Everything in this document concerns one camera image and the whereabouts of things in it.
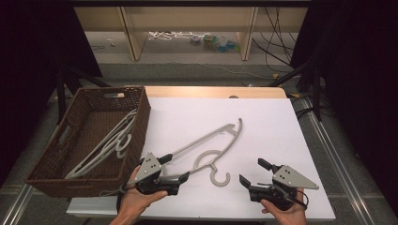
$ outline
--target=brown basket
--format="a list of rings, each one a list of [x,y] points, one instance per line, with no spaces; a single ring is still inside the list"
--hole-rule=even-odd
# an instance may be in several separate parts
[[[133,109],[137,113],[126,155],[120,159],[112,153],[87,175],[64,179]],[[143,86],[79,89],[26,184],[59,198],[95,197],[119,189],[139,161],[149,114]]]

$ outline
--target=floor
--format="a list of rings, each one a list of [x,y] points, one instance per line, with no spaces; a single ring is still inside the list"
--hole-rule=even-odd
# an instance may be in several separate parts
[[[86,33],[86,35],[99,62],[103,80],[112,86],[132,83],[138,85],[262,86],[273,82],[275,78],[283,76],[286,71],[292,69],[280,60],[265,54],[255,44],[251,47],[249,60],[242,61],[236,50],[209,51],[202,45],[191,45],[190,40],[186,39],[188,36],[185,35],[168,36],[167,40],[148,39],[140,60],[132,62],[123,34]],[[236,41],[235,35],[231,33],[213,33],[212,35],[225,36]],[[291,35],[283,34],[283,43],[285,46],[294,48],[294,39],[297,34]],[[270,39],[271,34],[254,35],[254,40],[264,49],[268,45],[265,38]],[[272,42],[282,44],[275,37]],[[269,45],[268,50],[284,61],[289,60],[281,47]],[[293,78],[282,85],[286,94],[297,94],[295,85],[298,79]],[[301,96],[292,97],[291,101],[298,112],[301,130],[336,215],[334,221],[311,222],[310,224],[398,224],[397,217],[390,210],[360,158],[355,157],[355,149],[346,138],[338,118],[333,114],[333,109],[328,107],[327,96],[322,95],[321,99],[322,105],[325,106],[321,111],[322,122],[318,122],[312,112],[303,111],[311,107],[311,93],[301,93]],[[22,192],[30,190],[29,187],[23,185],[23,180],[51,139],[58,119],[57,115],[56,95],[53,95],[49,99],[47,112],[43,114],[36,132],[31,137],[29,147],[21,153],[8,180],[0,189],[0,218],[3,224],[109,224],[111,221],[111,218],[87,219],[68,215],[66,213],[69,206],[67,199],[49,198],[34,189],[25,200],[18,199]],[[341,165],[337,163],[340,167],[336,167],[336,158],[338,162],[341,162]],[[356,205],[360,202],[364,202],[364,206]],[[9,213],[16,210],[20,214]],[[361,216],[360,213],[364,211],[367,211],[369,215]],[[141,222],[141,224],[155,223],[159,222]],[[194,221],[163,221],[162,223],[261,224],[260,222]],[[262,222],[262,224],[275,224],[275,221]]]

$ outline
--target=person's hand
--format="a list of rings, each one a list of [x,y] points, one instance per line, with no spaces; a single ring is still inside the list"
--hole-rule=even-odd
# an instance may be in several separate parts
[[[303,201],[303,190],[303,188],[298,188],[298,194],[296,196],[296,199],[301,202]],[[281,225],[306,224],[305,209],[297,203],[294,203],[293,206],[286,211],[280,210],[272,202],[267,200],[261,200],[261,204],[264,206],[262,213],[271,213]]]
[[[140,166],[134,169],[129,180],[134,179],[139,169]],[[165,190],[144,195],[134,188],[134,185],[131,184],[126,187],[128,191],[124,194],[119,213],[111,224],[133,224],[150,204],[167,196],[167,191]]]

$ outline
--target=table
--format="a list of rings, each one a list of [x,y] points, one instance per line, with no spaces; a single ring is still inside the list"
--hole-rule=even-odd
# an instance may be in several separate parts
[[[215,187],[209,169],[190,176],[177,196],[154,202],[141,218],[184,220],[258,221],[273,219],[261,213],[261,204],[251,202],[249,192],[238,182],[242,174],[252,182],[270,183],[272,173],[257,165],[258,158],[273,164],[287,164],[320,186],[306,189],[310,198],[309,221],[333,220],[326,192],[299,128],[291,102],[281,88],[266,87],[151,87],[145,88],[152,110],[143,156],[171,153],[226,123],[242,131],[234,145],[216,162],[216,178],[231,173],[225,187]],[[222,149],[228,135],[216,136],[199,148],[166,164],[168,173],[188,170],[202,149]],[[114,217],[115,197],[74,198],[67,213],[78,217]]]

